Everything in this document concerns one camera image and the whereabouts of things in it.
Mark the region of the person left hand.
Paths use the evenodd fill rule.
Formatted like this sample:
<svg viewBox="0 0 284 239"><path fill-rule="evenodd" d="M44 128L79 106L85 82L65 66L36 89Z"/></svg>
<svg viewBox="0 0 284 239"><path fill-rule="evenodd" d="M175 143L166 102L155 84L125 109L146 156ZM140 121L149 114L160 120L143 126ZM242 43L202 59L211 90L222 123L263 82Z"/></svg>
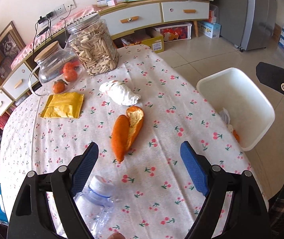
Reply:
<svg viewBox="0 0 284 239"><path fill-rule="evenodd" d="M107 239L126 239L124 235L119 232L114 232Z"/></svg>

